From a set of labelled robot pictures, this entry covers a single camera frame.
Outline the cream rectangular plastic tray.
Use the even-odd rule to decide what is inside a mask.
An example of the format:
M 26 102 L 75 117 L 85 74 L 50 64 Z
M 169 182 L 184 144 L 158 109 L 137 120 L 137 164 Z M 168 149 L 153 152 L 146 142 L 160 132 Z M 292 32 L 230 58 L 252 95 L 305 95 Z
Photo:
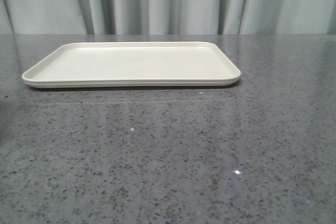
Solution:
M 203 41 L 77 42 L 25 71 L 34 88 L 228 86 L 241 71 Z

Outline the pale grey-green curtain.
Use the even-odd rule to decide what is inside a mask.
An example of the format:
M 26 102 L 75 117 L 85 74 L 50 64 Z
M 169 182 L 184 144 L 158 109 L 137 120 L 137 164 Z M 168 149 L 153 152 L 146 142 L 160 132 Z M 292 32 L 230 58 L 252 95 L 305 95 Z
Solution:
M 335 0 L 1 0 L 2 34 L 334 34 Z

